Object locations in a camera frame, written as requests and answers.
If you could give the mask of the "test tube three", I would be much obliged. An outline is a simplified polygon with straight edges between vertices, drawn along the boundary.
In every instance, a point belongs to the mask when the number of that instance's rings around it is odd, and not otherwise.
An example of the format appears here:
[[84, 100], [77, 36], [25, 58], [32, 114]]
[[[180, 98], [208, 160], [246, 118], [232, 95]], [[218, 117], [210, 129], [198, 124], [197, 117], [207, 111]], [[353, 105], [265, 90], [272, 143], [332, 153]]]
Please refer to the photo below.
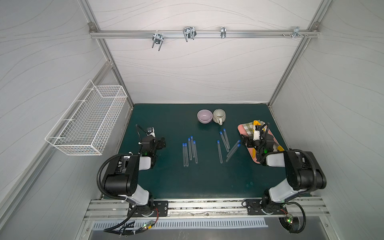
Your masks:
[[192, 141], [191, 138], [188, 138], [188, 151], [189, 151], [189, 159], [192, 161], [193, 153], [192, 153]]

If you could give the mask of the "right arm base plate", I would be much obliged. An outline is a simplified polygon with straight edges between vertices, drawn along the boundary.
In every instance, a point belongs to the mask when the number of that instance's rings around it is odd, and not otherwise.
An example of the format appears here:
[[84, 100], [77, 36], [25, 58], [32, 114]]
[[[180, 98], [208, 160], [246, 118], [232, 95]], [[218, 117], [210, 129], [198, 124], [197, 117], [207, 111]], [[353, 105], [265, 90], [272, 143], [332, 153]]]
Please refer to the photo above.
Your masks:
[[250, 216], [285, 215], [288, 212], [283, 204], [262, 199], [245, 199], [241, 205]]

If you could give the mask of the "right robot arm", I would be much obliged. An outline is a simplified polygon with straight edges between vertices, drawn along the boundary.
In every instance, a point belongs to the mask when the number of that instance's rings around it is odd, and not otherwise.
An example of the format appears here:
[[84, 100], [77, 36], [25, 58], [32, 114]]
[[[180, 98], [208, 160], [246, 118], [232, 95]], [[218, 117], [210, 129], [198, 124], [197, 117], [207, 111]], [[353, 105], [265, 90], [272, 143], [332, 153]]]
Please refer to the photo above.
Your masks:
[[284, 150], [273, 135], [260, 135], [259, 139], [242, 135], [243, 143], [252, 148], [253, 156], [263, 166], [284, 168], [286, 178], [264, 191], [261, 200], [244, 200], [249, 215], [261, 211], [272, 215], [284, 205], [301, 195], [309, 194], [327, 186], [327, 179], [314, 154], [298, 149]]

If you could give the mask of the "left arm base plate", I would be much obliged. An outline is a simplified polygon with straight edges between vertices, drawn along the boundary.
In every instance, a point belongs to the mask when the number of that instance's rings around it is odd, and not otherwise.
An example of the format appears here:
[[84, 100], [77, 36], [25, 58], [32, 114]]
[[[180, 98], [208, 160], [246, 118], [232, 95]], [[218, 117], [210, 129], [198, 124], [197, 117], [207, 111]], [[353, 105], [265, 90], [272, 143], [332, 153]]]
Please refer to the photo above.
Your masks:
[[167, 217], [168, 216], [168, 201], [149, 201], [144, 206], [130, 206], [128, 208], [128, 217], [147, 218], [147, 217]]

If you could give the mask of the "test tube two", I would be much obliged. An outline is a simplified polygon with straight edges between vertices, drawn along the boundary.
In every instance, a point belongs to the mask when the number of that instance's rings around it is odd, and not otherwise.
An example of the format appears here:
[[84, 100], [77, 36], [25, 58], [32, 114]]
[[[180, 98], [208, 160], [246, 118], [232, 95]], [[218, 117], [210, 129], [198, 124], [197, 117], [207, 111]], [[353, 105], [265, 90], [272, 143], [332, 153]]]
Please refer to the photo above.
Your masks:
[[189, 166], [189, 152], [188, 152], [188, 144], [184, 143], [184, 151], [185, 151], [185, 167]]

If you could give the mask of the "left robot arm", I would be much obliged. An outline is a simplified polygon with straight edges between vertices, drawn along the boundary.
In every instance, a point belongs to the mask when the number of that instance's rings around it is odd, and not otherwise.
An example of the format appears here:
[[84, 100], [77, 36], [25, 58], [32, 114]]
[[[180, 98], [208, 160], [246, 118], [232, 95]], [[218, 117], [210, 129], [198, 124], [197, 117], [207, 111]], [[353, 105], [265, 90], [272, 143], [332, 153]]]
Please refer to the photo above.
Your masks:
[[104, 196], [136, 207], [134, 216], [149, 217], [155, 211], [154, 198], [139, 185], [139, 172], [155, 166], [157, 151], [166, 147], [166, 141], [149, 135], [140, 146], [137, 154], [117, 154], [108, 158], [99, 168], [96, 182]]

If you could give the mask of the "test tube one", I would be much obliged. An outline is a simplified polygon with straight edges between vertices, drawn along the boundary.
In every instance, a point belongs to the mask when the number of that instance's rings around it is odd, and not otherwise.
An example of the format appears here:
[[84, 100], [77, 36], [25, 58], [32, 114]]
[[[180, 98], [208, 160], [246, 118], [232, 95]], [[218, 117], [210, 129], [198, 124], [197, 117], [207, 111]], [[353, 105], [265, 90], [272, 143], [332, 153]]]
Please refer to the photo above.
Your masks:
[[183, 146], [183, 165], [186, 167], [186, 155], [185, 155], [185, 143], [182, 143]]

